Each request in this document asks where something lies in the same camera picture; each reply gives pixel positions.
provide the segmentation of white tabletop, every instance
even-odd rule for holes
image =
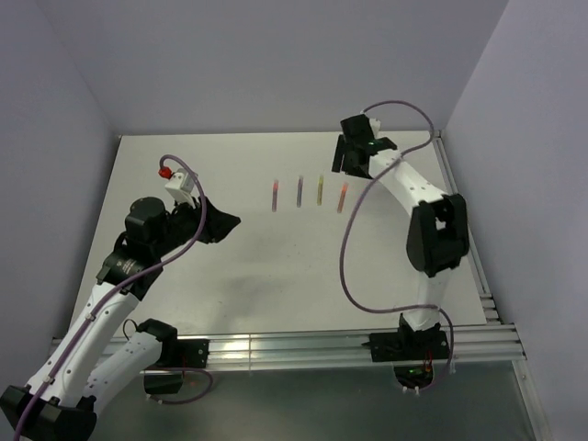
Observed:
[[[197,243],[168,266],[130,316],[154,318],[181,334],[248,334],[394,327],[398,315],[371,315],[352,306],[341,290],[338,255],[349,212],[366,180],[330,172],[337,133],[272,133],[124,137],[108,184],[96,235],[75,305],[77,316],[102,261],[124,229],[130,204],[155,196],[172,208],[157,175],[164,153],[178,155],[198,173],[212,203],[240,216],[222,243]],[[401,148],[424,132],[389,132]],[[445,188],[434,147],[408,159]],[[324,175],[322,206],[316,203]],[[299,175],[303,203],[296,207]],[[278,210],[271,211],[279,180]],[[337,214],[341,186],[349,183]],[[380,185],[357,216],[347,249],[346,274],[356,299],[372,308],[414,303],[416,273],[405,251],[409,217]],[[486,323],[468,259],[454,271],[444,308],[454,324]]]

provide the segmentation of lavender wall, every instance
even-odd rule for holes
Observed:
[[[444,127],[507,0],[39,0],[117,133]],[[386,129],[425,128],[382,109]]]
[[[498,307],[562,441],[588,430],[586,17],[583,0],[511,0],[446,132]]]
[[[116,151],[32,0],[0,5],[0,390],[24,384],[68,323]],[[0,417],[0,438],[11,430]]]

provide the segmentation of purple cable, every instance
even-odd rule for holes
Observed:
[[[214,384],[214,378],[212,377],[210,372],[208,372],[207,370],[204,370],[204,369],[198,369],[195,367],[162,367],[162,368],[157,368],[157,369],[164,370],[166,372],[193,372],[196,374],[204,374],[209,379],[209,384],[207,384],[206,389],[204,389],[201,393],[199,393],[198,395],[196,395],[192,398],[188,398],[185,400],[171,401],[171,400],[164,400],[164,399],[159,398],[154,395],[149,397],[150,400],[157,401],[160,404],[169,404],[169,405],[190,404],[191,402],[198,401],[199,399],[204,397],[207,393],[209,393],[210,390],[212,389],[212,385]]]
[[[177,156],[174,156],[172,154],[165,154],[164,156],[161,157],[161,159],[159,160],[160,168],[162,168],[164,166],[164,162],[166,159],[170,159],[170,160],[175,161],[178,164],[180,164],[187,171],[187,173],[190,175],[190,177],[192,178],[192,180],[194,181],[194,184],[196,185],[196,187],[198,189],[198,193],[200,195],[200,204],[201,204],[200,223],[198,224],[198,229],[196,230],[196,233],[194,234],[192,239],[190,239],[190,241],[187,243],[187,245],[184,248],[182,248],[180,251],[178,251],[176,254],[172,255],[171,257],[167,258],[166,260],[164,260],[163,262],[161,262],[159,264],[150,266],[149,268],[142,270],[141,272],[120,282],[113,289],[111,289],[102,298],[102,300],[96,304],[96,306],[90,312],[90,314],[92,314],[95,317],[98,315],[100,310],[104,307],[104,305],[110,299],[112,299],[115,295],[117,295],[117,293],[121,289],[125,288],[127,285],[134,282],[135,280],[137,280],[137,279],[139,279],[149,273],[152,273],[153,271],[156,271],[160,268],[163,268],[167,264],[171,264],[176,259],[178,259],[182,255],[184,255],[187,252],[187,250],[189,250],[192,247],[192,245],[194,245],[194,243],[196,243],[196,241],[198,240],[198,237],[202,233],[202,230],[204,230],[204,224],[206,222],[206,212],[207,212],[206,197],[204,195],[204,190],[202,189],[202,185],[198,181],[198,175],[184,161],[182,161],[180,158],[178,158]],[[72,353],[75,346],[80,341],[80,339],[82,338],[82,336],[84,335],[85,331],[87,330],[87,328],[90,326],[91,323],[92,323],[91,320],[86,319],[82,323],[82,326],[80,326],[80,329],[78,329],[77,332],[73,335],[72,340],[63,350],[62,356],[60,356],[57,359],[57,361],[55,362],[55,365],[53,366],[53,369],[49,372],[50,378],[54,379],[56,377],[57,373],[62,368],[63,364],[65,363],[65,361],[67,360],[69,355]],[[23,428],[25,427],[25,422],[27,421],[27,418],[30,415],[32,408],[35,406],[35,403],[39,400],[41,395],[43,393],[45,393],[45,390],[47,390],[48,387],[49,387],[49,383],[43,382],[40,385],[39,389],[37,390],[37,393],[35,393],[35,395],[33,395],[33,397],[28,402],[27,407],[25,407],[25,410],[23,411],[23,413],[20,416],[20,419],[18,420],[18,424],[17,424],[17,428],[15,429],[15,435],[14,435],[13,441],[20,441],[20,434],[22,434]]]
[[[386,104],[400,104],[402,106],[410,107],[410,108],[416,110],[418,113],[420,113],[423,116],[423,118],[426,119],[426,122],[429,125],[429,139],[427,141],[423,142],[422,144],[415,145],[414,147],[411,147],[410,149],[406,149],[404,152],[402,152],[392,162],[392,164],[390,164],[388,167],[386,167],[384,170],[382,170],[378,175],[376,175],[371,181],[369,181],[369,183],[366,185],[364,190],[361,192],[359,199],[357,200],[355,206],[353,207],[353,210],[351,211],[351,216],[349,216],[349,222],[347,223],[347,226],[345,227],[345,233],[343,235],[343,242],[341,243],[341,253],[339,254],[339,277],[341,279],[341,287],[343,288],[343,292],[345,293],[345,296],[356,308],[360,309],[361,311],[369,312],[371,314],[390,314],[390,313],[394,313],[394,312],[403,312],[403,311],[410,311],[410,310],[439,310],[439,313],[441,313],[446,318],[447,324],[449,325],[449,337],[451,340],[449,343],[449,357],[447,358],[447,363],[445,364],[441,373],[435,377],[434,382],[432,382],[428,386],[421,389],[421,390],[426,390],[426,389],[430,388],[431,386],[433,386],[435,383],[437,383],[437,381],[440,378],[443,378],[451,369],[451,360],[453,359],[453,350],[454,350],[455,340],[454,340],[453,322],[451,322],[449,315],[442,308],[440,308],[436,305],[432,305],[432,304],[407,305],[407,306],[400,306],[397,308],[388,308],[385,310],[375,310],[373,308],[368,308],[366,306],[361,305],[359,302],[357,302],[357,300],[355,300],[353,298],[353,296],[351,295],[351,292],[349,291],[349,287],[347,286],[347,282],[345,281],[345,250],[347,248],[347,242],[349,240],[349,233],[351,232],[351,227],[353,226],[353,222],[356,220],[357,212],[359,211],[361,204],[366,199],[366,196],[368,195],[369,190],[374,185],[376,185],[376,183],[385,174],[387,174],[390,170],[392,170],[395,166],[397,166],[400,163],[400,161],[404,158],[404,156],[406,156],[409,153],[420,150],[423,147],[429,145],[431,143],[431,141],[433,140],[433,137],[435,136],[435,127],[433,125],[433,121],[420,108],[418,108],[417,106],[415,106],[412,103],[409,103],[408,101],[402,101],[402,100],[397,100],[397,99],[389,99],[386,101],[380,101],[376,104],[372,104],[371,106],[366,107],[365,109],[362,110],[361,113],[366,113],[367,111],[371,110],[374,107],[379,107],[379,106],[383,106]]]

